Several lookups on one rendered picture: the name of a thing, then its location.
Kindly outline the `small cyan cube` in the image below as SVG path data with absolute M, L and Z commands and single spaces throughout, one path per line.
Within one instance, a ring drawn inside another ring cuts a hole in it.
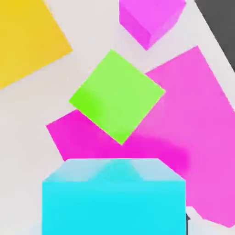
M 42 235 L 186 235 L 185 180 L 159 159 L 69 159 L 42 183 Z

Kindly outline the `small green cube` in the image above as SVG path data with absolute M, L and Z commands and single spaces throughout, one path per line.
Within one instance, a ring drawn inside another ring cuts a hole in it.
M 110 50 L 69 102 L 122 145 L 164 93 L 160 85 Z

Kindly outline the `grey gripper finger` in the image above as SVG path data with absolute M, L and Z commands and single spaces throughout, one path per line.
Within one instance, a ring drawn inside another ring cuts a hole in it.
M 186 214 L 189 217 L 187 235 L 207 235 L 204 220 L 192 206 L 186 207 Z

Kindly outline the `large magenta box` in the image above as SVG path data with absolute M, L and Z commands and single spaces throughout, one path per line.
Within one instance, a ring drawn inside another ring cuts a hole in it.
M 79 111 L 47 125 L 63 160 L 159 158 L 186 180 L 186 204 L 235 225 L 235 111 L 199 47 L 149 71 L 165 89 L 124 144 Z

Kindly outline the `large yellow box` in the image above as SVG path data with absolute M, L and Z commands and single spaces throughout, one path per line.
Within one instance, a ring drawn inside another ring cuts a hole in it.
M 70 52 L 44 0 L 0 0 L 0 89 Z

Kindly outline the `small violet cube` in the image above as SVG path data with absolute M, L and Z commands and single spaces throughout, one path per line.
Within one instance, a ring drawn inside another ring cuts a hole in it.
M 119 22 L 148 50 L 176 24 L 185 5 L 185 0 L 119 0 Z

